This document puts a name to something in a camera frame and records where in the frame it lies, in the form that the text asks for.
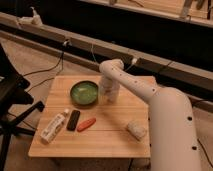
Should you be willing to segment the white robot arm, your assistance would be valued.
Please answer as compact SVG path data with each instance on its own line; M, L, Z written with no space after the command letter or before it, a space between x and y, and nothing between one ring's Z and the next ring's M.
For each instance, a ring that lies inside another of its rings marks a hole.
M120 59L106 60L99 70L107 81L118 82L148 104L151 171L201 171L192 105L172 87L159 87L123 70Z

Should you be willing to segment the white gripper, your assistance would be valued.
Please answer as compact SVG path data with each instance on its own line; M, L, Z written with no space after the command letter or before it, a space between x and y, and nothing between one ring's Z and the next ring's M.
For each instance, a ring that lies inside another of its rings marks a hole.
M102 97L107 98L107 93L110 91L118 91L120 89L120 84L118 81L109 79L106 76L102 76L99 81L99 94Z

